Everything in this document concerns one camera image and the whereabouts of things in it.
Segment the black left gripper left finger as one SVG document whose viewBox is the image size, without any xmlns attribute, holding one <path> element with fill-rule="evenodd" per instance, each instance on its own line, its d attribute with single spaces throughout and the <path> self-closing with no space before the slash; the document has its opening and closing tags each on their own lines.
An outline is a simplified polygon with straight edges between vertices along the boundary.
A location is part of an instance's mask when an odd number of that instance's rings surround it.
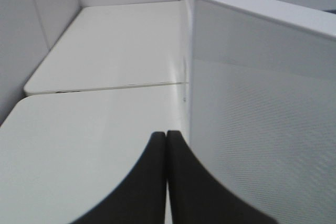
<svg viewBox="0 0 336 224">
<path fill-rule="evenodd" d="M 125 179 L 76 223 L 164 223 L 165 146 L 165 133 L 152 133 Z"/>
</svg>

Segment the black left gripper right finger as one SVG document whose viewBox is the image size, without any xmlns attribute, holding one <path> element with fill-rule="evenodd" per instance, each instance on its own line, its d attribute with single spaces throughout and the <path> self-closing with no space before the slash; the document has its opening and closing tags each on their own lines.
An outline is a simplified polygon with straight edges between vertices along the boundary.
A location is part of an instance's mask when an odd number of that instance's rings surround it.
<svg viewBox="0 0 336 224">
<path fill-rule="evenodd" d="M 219 183 L 179 131 L 166 135 L 166 175 L 173 223 L 276 223 Z"/>
</svg>

